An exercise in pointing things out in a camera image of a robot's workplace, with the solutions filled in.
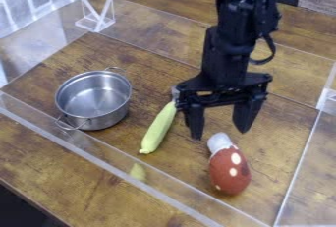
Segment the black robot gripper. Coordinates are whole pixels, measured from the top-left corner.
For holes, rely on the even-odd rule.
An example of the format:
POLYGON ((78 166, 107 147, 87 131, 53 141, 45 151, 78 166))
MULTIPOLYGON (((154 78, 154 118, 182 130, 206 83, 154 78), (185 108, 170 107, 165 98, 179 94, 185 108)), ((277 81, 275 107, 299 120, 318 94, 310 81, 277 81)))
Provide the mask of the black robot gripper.
POLYGON ((267 99, 274 77, 247 70, 255 44, 234 45, 219 36, 218 28, 207 30, 202 71, 178 84, 178 108, 185 111, 191 137, 201 140, 206 126, 206 108, 234 106, 233 121, 242 134, 255 122, 267 99))

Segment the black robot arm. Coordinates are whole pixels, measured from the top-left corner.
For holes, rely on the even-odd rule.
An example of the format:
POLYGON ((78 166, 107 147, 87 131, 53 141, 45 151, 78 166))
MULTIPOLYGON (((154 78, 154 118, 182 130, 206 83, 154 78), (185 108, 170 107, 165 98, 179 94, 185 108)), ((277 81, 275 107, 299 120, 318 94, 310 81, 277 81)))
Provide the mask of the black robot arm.
POLYGON ((178 84, 177 107, 197 140, 203 137, 209 107, 231 105, 237 129, 242 133, 250 130, 274 79, 270 74, 249 72, 247 67, 273 61, 255 60, 251 53, 261 38, 277 48, 271 33, 282 18, 278 0, 215 1, 218 24, 207 30, 202 71, 178 84))

